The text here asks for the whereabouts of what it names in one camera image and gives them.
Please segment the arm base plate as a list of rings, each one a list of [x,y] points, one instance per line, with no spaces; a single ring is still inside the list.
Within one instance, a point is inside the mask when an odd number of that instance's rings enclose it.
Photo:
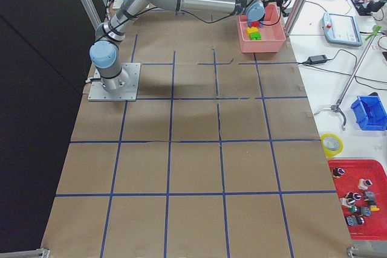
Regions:
[[[138,93],[141,63],[121,63],[122,71],[114,79],[104,79],[97,69],[89,89],[91,102],[135,102]]]

